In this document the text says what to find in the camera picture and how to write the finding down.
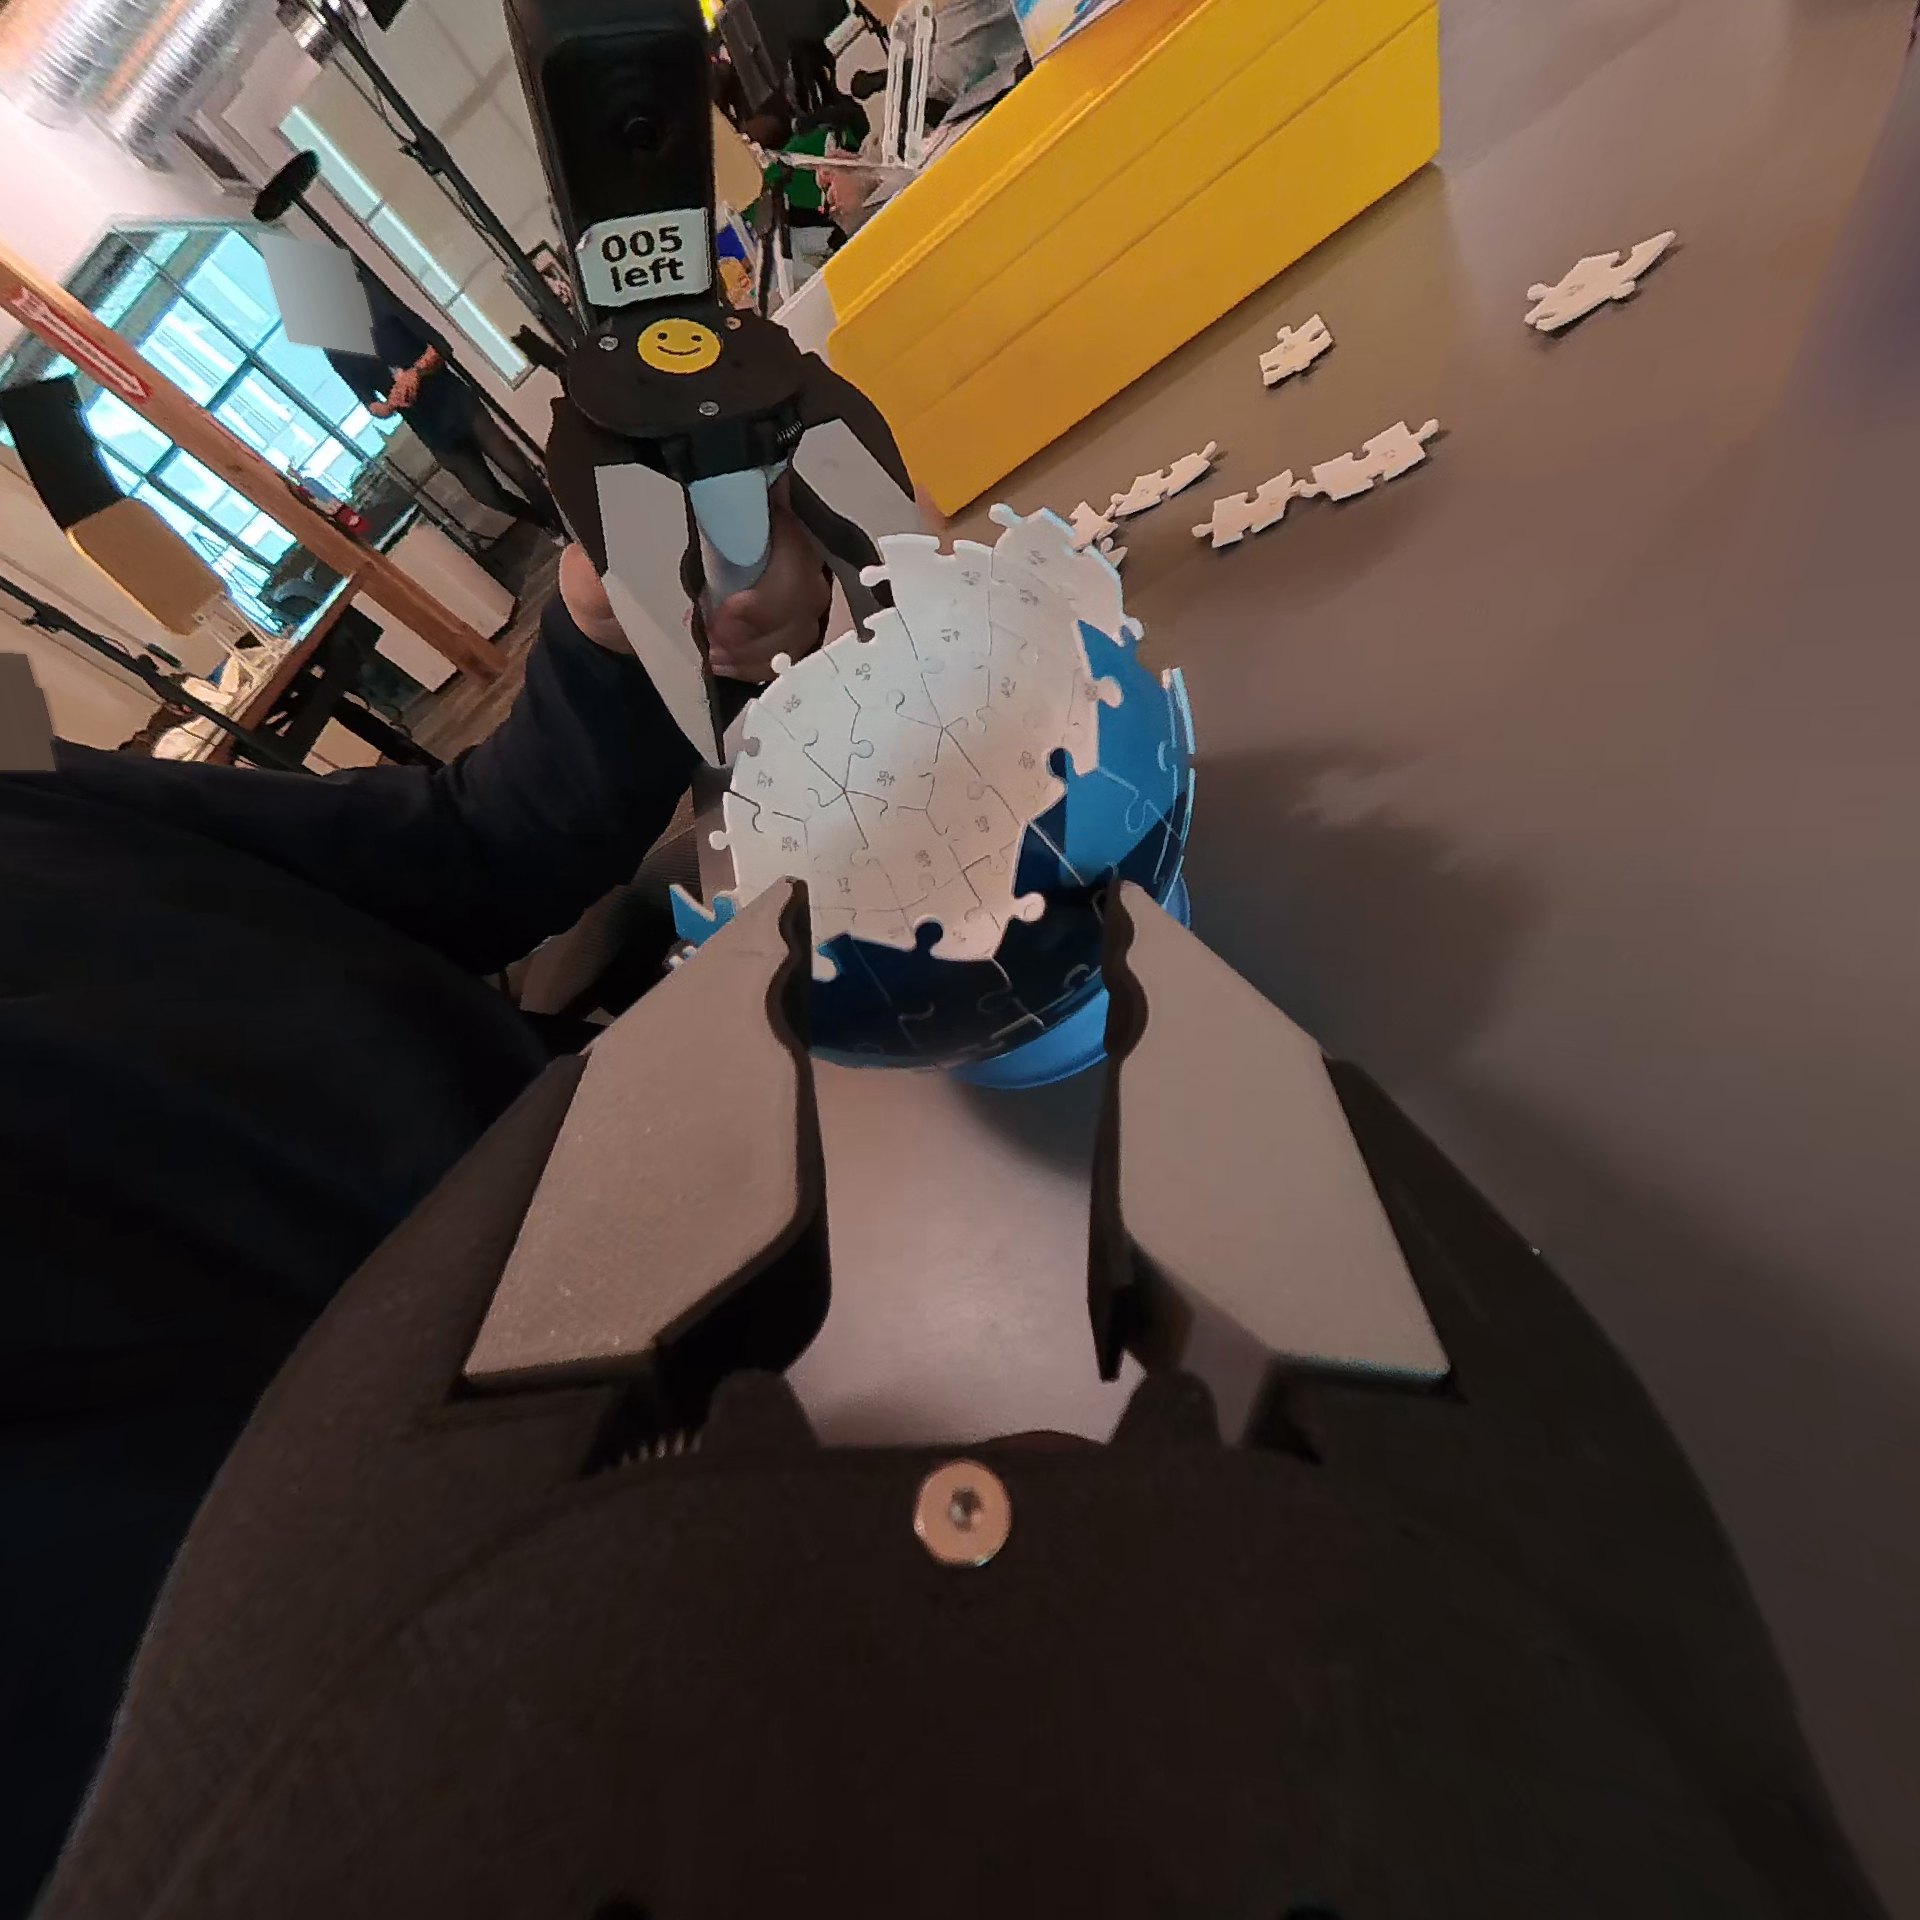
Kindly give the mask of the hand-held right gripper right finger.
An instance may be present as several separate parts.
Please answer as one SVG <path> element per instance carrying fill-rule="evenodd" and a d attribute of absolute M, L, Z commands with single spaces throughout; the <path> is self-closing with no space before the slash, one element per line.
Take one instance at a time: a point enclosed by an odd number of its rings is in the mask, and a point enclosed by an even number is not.
<path fill-rule="evenodd" d="M 1295 1378 L 1426 1393 L 1450 1358 L 1325 1051 L 1134 882 L 1110 889 L 1091 1169 L 1095 1367 L 1188 1375 L 1249 1442 Z"/>

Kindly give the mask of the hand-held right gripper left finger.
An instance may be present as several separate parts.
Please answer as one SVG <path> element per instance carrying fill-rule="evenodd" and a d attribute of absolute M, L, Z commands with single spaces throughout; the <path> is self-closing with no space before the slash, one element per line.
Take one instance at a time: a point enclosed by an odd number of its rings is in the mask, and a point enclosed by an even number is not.
<path fill-rule="evenodd" d="M 809 901 L 775 880 L 582 1055 L 463 1378 L 785 1370 L 830 1297 Z"/>

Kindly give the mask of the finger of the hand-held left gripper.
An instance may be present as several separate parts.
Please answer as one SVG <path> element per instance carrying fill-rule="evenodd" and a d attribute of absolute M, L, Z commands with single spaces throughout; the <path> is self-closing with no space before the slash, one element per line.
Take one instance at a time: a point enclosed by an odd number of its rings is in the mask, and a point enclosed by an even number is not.
<path fill-rule="evenodd" d="M 725 725 L 714 717 L 710 678 L 682 579 L 687 553 L 685 490 L 645 464 L 598 466 L 596 505 L 607 552 L 604 589 L 615 622 L 668 717 L 701 765 L 718 769 L 725 765 Z"/>

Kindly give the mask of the blue ball stand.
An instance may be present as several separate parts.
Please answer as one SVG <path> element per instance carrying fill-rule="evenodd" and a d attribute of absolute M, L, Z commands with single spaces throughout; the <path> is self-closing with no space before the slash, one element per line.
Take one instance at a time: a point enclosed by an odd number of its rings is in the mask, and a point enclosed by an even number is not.
<path fill-rule="evenodd" d="M 1103 887 L 1068 893 L 1045 920 L 1007 931 L 981 965 L 981 986 L 963 991 L 981 1040 L 950 1069 L 957 1081 L 1031 1091 L 1102 1065 L 1113 1006 L 1102 965 L 1107 904 Z"/>

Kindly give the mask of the puzzle ball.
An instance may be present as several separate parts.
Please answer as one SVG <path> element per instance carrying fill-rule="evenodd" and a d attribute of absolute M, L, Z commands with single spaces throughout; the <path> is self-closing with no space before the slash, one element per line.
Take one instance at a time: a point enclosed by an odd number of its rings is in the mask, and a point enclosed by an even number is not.
<path fill-rule="evenodd" d="M 806 1033 L 850 1069 L 959 1065 L 1018 925 L 1142 887 L 1188 925 L 1193 713 L 1141 658 L 1110 553 L 1054 513 L 996 541 L 887 536 L 871 621 L 786 664 L 739 718 L 710 851 L 732 882 L 669 895 L 682 957 L 775 880 L 806 887 Z"/>

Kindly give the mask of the person's left forearm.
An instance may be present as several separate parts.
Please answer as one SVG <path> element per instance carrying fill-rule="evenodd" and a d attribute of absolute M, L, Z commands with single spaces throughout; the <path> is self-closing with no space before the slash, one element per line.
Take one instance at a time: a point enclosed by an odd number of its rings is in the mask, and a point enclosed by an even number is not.
<path fill-rule="evenodd" d="M 427 779 L 433 944 L 491 975 L 631 880 L 695 753 L 631 650 L 553 593 L 499 728 Z"/>

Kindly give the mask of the person's left hand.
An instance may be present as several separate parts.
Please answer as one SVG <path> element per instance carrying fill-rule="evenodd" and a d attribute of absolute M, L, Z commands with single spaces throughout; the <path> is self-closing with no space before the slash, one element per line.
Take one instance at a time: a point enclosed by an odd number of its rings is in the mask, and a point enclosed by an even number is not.
<path fill-rule="evenodd" d="M 757 585 L 705 615 L 707 662 L 721 682 L 766 685 L 779 656 L 799 662 L 822 645 L 833 579 L 786 495 L 779 480 L 770 495 L 770 558 Z M 617 656 L 633 655 L 602 576 L 577 542 L 561 553 L 561 601 L 587 641 Z"/>

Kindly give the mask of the wooden table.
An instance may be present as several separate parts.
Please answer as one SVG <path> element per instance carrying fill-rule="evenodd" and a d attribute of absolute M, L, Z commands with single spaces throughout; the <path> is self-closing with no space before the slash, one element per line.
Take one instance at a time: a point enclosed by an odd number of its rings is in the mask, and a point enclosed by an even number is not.
<path fill-rule="evenodd" d="M 503 656 L 489 639 L 452 615 L 395 563 L 305 505 L 294 486 L 225 424 L 147 362 L 126 339 L 84 309 L 58 280 L 2 247 L 2 306 L 62 357 L 142 415 L 172 445 L 190 453 L 234 491 L 289 529 L 327 566 L 353 579 L 380 608 L 395 615 L 441 658 L 478 682 L 499 682 Z"/>

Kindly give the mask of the person's dark clothed body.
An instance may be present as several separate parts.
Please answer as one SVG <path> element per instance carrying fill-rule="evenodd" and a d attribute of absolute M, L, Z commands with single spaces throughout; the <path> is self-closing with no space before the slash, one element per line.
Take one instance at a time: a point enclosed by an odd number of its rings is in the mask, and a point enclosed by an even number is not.
<path fill-rule="evenodd" d="M 4 773 L 7 1475 L 243 1422 L 563 1050 L 433 944 L 429 773 L 54 754 Z"/>

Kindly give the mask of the beige rounded object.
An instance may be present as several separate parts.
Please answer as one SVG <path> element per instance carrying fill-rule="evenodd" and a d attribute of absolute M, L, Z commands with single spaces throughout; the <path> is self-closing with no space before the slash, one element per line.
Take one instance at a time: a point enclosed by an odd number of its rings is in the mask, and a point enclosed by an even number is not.
<path fill-rule="evenodd" d="M 69 545 L 167 633 L 188 635 L 227 601 L 225 579 L 137 498 L 65 526 Z"/>

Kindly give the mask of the yellow plastic box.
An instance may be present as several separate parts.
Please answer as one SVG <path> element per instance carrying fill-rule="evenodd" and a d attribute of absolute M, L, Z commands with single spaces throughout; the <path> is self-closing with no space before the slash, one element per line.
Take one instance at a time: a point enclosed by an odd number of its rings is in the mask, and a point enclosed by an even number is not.
<path fill-rule="evenodd" d="M 1138 2 L 822 271 L 828 359 L 953 518 L 1419 175 L 1436 2 Z"/>

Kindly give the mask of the black square panel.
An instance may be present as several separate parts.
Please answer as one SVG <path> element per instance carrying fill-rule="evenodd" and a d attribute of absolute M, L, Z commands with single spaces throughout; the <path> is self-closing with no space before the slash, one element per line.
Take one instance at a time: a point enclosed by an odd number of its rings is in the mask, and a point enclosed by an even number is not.
<path fill-rule="evenodd" d="M 4 389 L 2 419 L 58 529 L 69 533 L 123 501 L 126 491 L 84 422 L 76 377 L 59 375 Z"/>

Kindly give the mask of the silver ventilation duct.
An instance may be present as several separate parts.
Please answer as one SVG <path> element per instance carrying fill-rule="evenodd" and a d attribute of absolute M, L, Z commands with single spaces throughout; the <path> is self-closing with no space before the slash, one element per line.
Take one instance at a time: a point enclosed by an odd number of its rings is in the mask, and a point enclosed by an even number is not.
<path fill-rule="evenodd" d="M 332 6 L 306 2 L 4 2 L 2 94 L 47 129 L 90 123 L 156 163 L 271 31 L 306 48 L 332 23 Z"/>

